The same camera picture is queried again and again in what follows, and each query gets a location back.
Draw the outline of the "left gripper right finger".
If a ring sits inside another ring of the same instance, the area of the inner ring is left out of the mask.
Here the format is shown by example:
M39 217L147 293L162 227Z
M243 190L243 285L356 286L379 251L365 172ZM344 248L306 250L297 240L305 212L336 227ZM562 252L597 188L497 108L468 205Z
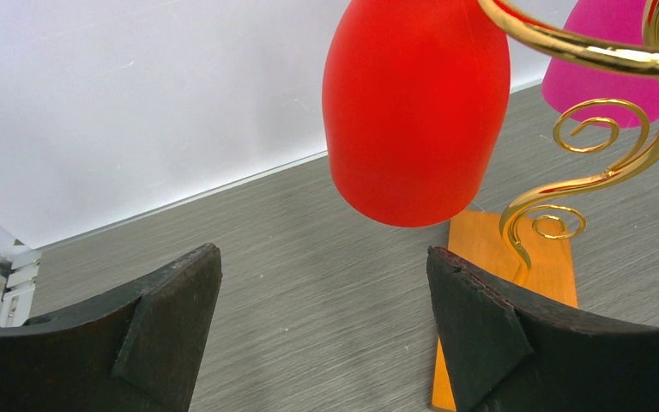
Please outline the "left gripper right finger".
M428 251L460 411L659 411L659 327L586 312Z

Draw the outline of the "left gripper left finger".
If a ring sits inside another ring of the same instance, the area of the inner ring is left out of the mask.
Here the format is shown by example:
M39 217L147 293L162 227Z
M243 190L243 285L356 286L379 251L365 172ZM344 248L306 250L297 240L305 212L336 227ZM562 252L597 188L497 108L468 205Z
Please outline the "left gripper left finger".
M186 411L221 287L213 244L0 327L0 411Z

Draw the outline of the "red plastic wine glass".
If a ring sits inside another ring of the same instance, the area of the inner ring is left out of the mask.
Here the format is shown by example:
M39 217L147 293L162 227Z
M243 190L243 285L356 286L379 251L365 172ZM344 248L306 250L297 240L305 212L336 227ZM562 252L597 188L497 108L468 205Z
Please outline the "red plastic wine glass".
M510 89L506 35L476 1L352 1L323 73L336 189L395 227L457 215L481 188Z

